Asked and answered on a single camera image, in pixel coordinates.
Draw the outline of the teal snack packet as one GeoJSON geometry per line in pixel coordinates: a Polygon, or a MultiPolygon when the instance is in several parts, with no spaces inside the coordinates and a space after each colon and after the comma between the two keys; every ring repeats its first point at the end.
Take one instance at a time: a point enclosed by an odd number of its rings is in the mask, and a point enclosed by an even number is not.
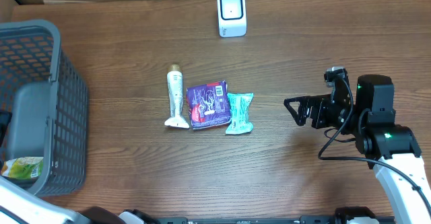
{"type": "Polygon", "coordinates": [[[226,129],[227,135],[241,135],[250,133],[254,126],[249,121],[248,109],[254,98],[254,93],[232,94],[228,93],[231,120],[226,129]]]}

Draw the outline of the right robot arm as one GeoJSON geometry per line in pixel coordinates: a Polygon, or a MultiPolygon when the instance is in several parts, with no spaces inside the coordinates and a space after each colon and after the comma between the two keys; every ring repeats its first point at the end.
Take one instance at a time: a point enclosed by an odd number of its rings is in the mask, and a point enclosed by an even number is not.
{"type": "Polygon", "coordinates": [[[344,70],[326,72],[324,78],[330,94],[284,100],[297,125],[311,119],[313,128],[335,131],[318,158],[367,163],[389,199],[396,223],[429,223],[430,185],[422,150],[413,131],[395,122],[391,78],[362,75],[355,92],[344,70]],[[325,156],[338,135],[352,135],[360,156],[325,156]]]}

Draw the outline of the grey plastic mesh basket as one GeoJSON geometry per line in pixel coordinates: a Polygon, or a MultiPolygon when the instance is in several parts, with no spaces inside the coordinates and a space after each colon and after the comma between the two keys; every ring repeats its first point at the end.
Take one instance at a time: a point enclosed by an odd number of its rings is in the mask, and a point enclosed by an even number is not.
{"type": "Polygon", "coordinates": [[[41,175],[8,179],[36,196],[79,190],[86,180],[89,90],[46,20],[1,24],[1,168],[43,157],[41,175]]]}

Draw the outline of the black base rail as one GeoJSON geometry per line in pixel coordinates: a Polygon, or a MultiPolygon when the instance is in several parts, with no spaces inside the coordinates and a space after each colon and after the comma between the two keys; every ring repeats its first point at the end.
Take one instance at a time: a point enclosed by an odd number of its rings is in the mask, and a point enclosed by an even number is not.
{"type": "Polygon", "coordinates": [[[394,216],[375,215],[368,207],[340,207],[336,208],[331,215],[301,215],[296,218],[188,219],[186,217],[164,217],[158,218],[158,222],[161,224],[396,224],[394,216]]]}

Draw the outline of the purple snack packet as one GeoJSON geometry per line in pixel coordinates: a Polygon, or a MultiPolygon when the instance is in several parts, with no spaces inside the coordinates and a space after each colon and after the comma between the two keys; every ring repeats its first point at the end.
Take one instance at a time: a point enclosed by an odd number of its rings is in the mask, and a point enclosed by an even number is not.
{"type": "Polygon", "coordinates": [[[230,123],[231,111],[226,81],[216,81],[186,90],[189,117],[193,130],[230,123]]]}

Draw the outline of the white cosmetic tube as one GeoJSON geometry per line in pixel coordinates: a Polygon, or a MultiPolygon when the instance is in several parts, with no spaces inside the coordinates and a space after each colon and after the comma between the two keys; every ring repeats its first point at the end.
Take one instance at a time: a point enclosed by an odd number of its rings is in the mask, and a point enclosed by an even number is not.
{"type": "Polygon", "coordinates": [[[169,66],[167,73],[168,96],[170,102],[170,117],[164,122],[165,126],[174,128],[189,128],[189,123],[182,116],[183,110],[183,74],[180,66],[169,66]]]}

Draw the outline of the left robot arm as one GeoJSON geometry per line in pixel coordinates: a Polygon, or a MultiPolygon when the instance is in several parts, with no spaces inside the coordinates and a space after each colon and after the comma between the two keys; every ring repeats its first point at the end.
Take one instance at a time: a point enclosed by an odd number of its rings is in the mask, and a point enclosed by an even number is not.
{"type": "Polygon", "coordinates": [[[137,209],[126,209],[116,215],[101,207],[82,212],[53,205],[1,178],[1,221],[6,223],[143,223],[160,224],[150,215],[137,209]]]}

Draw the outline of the green tea packet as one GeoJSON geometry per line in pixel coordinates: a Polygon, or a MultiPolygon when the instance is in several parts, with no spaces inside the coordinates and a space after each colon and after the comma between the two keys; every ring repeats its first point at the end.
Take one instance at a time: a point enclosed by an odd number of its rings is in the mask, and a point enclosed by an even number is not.
{"type": "Polygon", "coordinates": [[[19,157],[6,161],[1,175],[16,180],[32,180],[38,178],[42,170],[43,157],[19,157]]]}

